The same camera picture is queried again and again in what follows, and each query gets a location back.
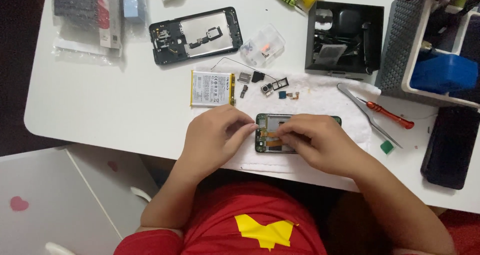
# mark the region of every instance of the black phone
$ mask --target black phone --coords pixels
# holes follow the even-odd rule
[[[296,154],[295,149],[284,145],[281,140],[274,136],[274,132],[279,126],[288,122],[292,116],[290,114],[258,114],[256,119],[258,129],[255,131],[255,151],[257,153]],[[340,117],[332,117],[339,125],[342,125]]]
[[[477,109],[439,109],[420,170],[427,181],[457,190],[463,188],[479,124]]]
[[[148,30],[157,65],[236,52],[243,45],[233,7],[154,23]]]

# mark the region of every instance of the pink heart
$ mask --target pink heart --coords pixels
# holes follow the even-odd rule
[[[117,172],[118,169],[119,169],[119,166],[117,165],[117,162],[115,162],[115,161],[108,161],[106,164],[107,164],[107,165],[112,169],[112,171],[114,171],[114,172]]]
[[[15,196],[10,199],[10,208],[15,212],[24,211],[28,208],[28,202],[22,200],[19,196]]]

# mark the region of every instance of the red screwdriver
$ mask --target red screwdriver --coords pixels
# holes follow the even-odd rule
[[[376,111],[376,112],[380,112],[381,114],[391,118],[393,121],[399,123],[401,126],[403,126],[405,129],[412,129],[413,126],[415,125],[414,122],[410,122],[410,121],[407,121],[405,120],[404,118],[402,117],[399,117],[399,116],[396,116],[395,114],[387,111],[386,109],[382,108],[381,105],[378,105],[376,103],[373,103],[373,102],[367,102],[361,98],[358,98],[360,101],[363,101],[367,107],[373,111]]]

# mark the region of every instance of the yellow star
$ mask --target yellow star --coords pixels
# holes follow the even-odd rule
[[[290,246],[293,222],[288,220],[277,221],[266,226],[258,224],[249,215],[236,215],[238,230],[243,237],[257,239],[260,247],[269,251],[275,244]]]

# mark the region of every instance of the phone battery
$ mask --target phone battery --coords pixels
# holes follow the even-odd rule
[[[190,106],[216,107],[235,104],[234,74],[193,70],[191,73]]]

